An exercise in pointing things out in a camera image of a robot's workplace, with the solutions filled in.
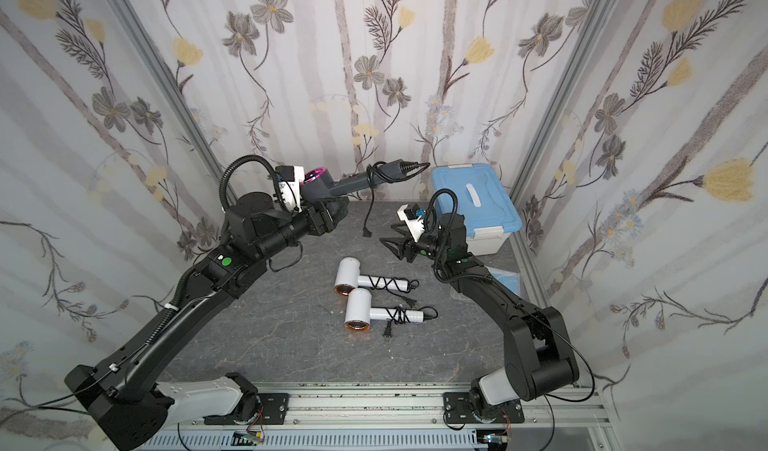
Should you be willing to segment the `white hair dryer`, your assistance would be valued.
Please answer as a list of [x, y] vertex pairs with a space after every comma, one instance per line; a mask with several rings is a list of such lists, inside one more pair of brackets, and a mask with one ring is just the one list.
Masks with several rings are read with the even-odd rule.
[[418, 287], [419, 281], [416, 279], [363, 274], [360, 262], [353, 257], [345, 257], [340, 261], [334, 283], [334, 291], [342, 296], [348, 296], [357, 288], [409, 294]]
[[357, 288], [347, 296], [344, 326], [351, 331], [367, 331], [373, 321], [394, 325], [422, 323], [425, 318], [425, 313], [420, 310], [374, 307], [371, 293], [367, 289]]

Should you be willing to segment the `dark grey pink hair dryer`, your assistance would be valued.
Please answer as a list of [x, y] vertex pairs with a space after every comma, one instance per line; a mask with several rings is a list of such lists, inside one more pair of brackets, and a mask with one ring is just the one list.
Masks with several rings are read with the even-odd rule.
[[323, 200], [340, 199], [364, 189], [375, 190], [383, 184], [408, 181], [429, 167], [428, 163], [396, 160], [389, 163], [376, 162], [364, 171], [334, 180], [327, 168], [309, 171], [300, 185], [302, 204], [314, 204]]

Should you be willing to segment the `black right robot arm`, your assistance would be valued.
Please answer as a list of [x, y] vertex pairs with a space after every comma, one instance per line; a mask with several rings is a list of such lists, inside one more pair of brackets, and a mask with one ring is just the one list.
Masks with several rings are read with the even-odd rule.
[[398, 259], [432, 261], [436, 279], [475, 302], [503, 335], [503, 365], [475, 379], [468, 406], [480, 422], [492, 422], [520, 401], [544, 397], [577, 382], [580, 371], [564, 318], [553, 307], [540, 308], [521, 298], [468, 250], [464, 218], [444, 215], [427, 224], [427, 212], [404, 205], [397, 238], [381, 243]]

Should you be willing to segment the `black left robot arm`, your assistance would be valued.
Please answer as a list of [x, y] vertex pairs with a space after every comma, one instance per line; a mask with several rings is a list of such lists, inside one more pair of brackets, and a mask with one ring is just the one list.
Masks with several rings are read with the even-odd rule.
[[164, 427], [177, 401], [157, 379], [176, 355], [266, 273], [270, 259], [307, 235], [333, 231], [348, 205], [346, 197], [319, 198], [291, 214], [266, 193], [240, 197], [225, 211], [219, 244], [182, 274], [164, 309], [98, 364], [66, 375], [68, 389], [117, 449], [136, 449]]

